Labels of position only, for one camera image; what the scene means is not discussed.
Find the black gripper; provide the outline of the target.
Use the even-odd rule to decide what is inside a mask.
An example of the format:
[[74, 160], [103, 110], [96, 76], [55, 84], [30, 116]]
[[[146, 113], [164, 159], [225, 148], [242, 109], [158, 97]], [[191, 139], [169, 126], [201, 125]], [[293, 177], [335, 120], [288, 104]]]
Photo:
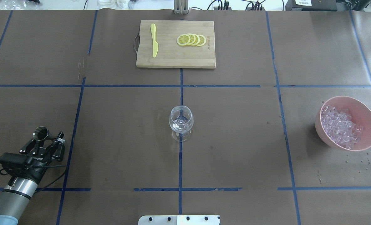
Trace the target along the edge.
[[37, 141], [32, 138], [19, 150], [20, 154], [32, 158], [30, 162], [26, 163], [26, 170], [47, 170], [52, 159], [62, 162], [64, 159], [65, 142], [63, 132], [59, 132], [50, 147], [35, 147]]

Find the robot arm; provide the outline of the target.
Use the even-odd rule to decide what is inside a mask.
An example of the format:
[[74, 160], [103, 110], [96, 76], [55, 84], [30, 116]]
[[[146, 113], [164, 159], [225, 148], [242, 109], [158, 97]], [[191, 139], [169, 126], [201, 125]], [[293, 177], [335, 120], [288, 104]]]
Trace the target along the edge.
[[63, 160], [64, 143], [63, 132], [53, 137], [48, 131], [34, 131], [18, 154], [1, 155], [0, 174], [11, 178], [0, 193], [0, 225], [18, 224], [51, 162]]

